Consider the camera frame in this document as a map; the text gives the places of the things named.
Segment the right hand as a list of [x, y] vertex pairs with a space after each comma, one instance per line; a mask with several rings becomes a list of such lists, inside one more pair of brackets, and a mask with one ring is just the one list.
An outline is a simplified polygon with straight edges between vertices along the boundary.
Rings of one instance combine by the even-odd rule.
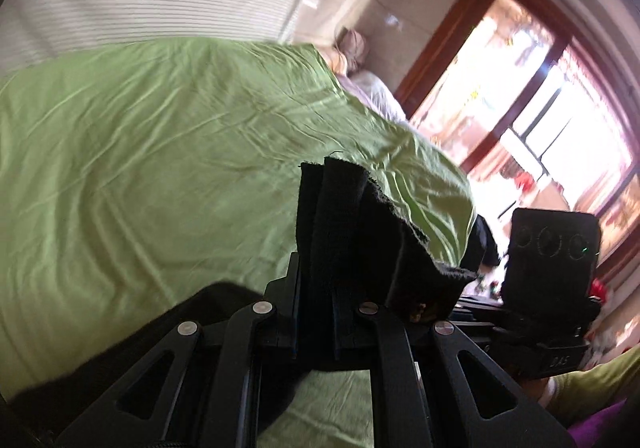
[[553, 376], [550, 376], [550, 378], [521, 382], [520, 387], [526, 396], [542, 408], [547, 408], [558, 390], [558, 383]]

